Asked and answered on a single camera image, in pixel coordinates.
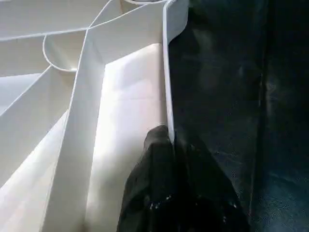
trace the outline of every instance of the dark background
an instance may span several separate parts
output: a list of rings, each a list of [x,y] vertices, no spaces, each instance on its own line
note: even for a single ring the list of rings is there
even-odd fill
[[[309,231],[309,1],[192,0],[169,56],[176,128],[205,142],[252,231]]]

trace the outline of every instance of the plastic compartment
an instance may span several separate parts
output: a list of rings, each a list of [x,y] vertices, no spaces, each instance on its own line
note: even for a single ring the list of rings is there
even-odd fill
[[[168,124],[173,135],[163,58],[186,25],[188,1],[165,4],[87,30],[42,232],[115,231],[147,131]]]
[[[23,52],[0,58],[0,76],[31,80],[0,115],[1,231],[115,231],[147,131],[167,124],[173,140],[168,43],[187,10],[111,0],[86,30],[6,42]]]
[[[0,115],[48,67],[43,37],[0,42]]]
[[[61,71],[76,72],[86,30],[46,35],[43,53],[46,60]]]

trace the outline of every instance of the plastic organizer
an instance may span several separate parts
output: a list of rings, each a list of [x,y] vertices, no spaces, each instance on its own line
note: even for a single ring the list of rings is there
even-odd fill
[[[147,131],[174,138],[168,44],[188,0],[93,2],[0,32],[1,232],[115,232]]]

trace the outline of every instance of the curved white edge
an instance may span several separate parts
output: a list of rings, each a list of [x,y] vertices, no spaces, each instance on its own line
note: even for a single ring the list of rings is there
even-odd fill
[[[72,70],[67,70],[67,69],[63,69],[61,67],[58,67],[56,66],[53,62],[51,62],[46,54],[46,38],[48,38],[48,35],[45,35],[44,36],[44,39],[43,39],[43,46],[42,46],[42,49],[43,49],[43,55],[44,55],[44,58],[46,59],[46,61],[49,63],[49,65],[51,65],[52,67],[54,67],[55,69],[58,69],[59,71],[63,71],[63,72],[68,72],[68,73],[73,73],[73,72],[76,72],[76,71],[72,71]]]
[[[169,43],[186,27],[189,0],[169,0],[163,9],[163,61],[165,73],[166,102],[169,137],[175,139],[172,93],[169,72]]]
[[[0,116],[0,186],[67,110],[72,82],[50,66]]]
[[[75,73],[77,69],[66,69],[66,68],[59,67],[58,65],[54,64],[51,61],[49,56],[50,56],[50,53],[53,53],[54,56],[56,56],[56,59],[58,60],[58,62],[62,63],[63,66],[69,66],[68,64],[66,64],[67,60],[69,60],[69,59],[74,58],[74,59],[79,60],[81,49],[82,49],[82,46],[79,48],[79,44],[82,45],[81,41],[84,41],[84,36],[78,34],[78,33],[81,33],[81,32],[85,33],[86,30],[85,29],[78,29],[78,30],[74,30],[74,31],[70,31],[70,32],[60,32],[60,33],[45,35],[44,39],[43,39],[43,43],[42,43],[42,50],[43,50],[43,55],[44,55],[44,58],[46,59],[46,61],[51,66],[53,66],[55,69],[58,69],[58,70],[63,71],[63,72],[69,72],[69,73],[74,72]],[[55,46],[53,46],[53,40],[55,40],[55,39],[59,40],[59,37],[63,37],[63,41],[64,41],[64,43],[66,43],[64,45],[67,46],[67,47],[71,47],[70,48],[71,53],[74,52],[75,54],[73,54],[73,55],[72,54],[62,54],[61,51],[58,51],[58,49]],[[78,58],[69,57],[70,55],[78,56]]]
[[[138,2],[130,0],[109,0],[89,27],[91,28],[110,21],[141,5]]]

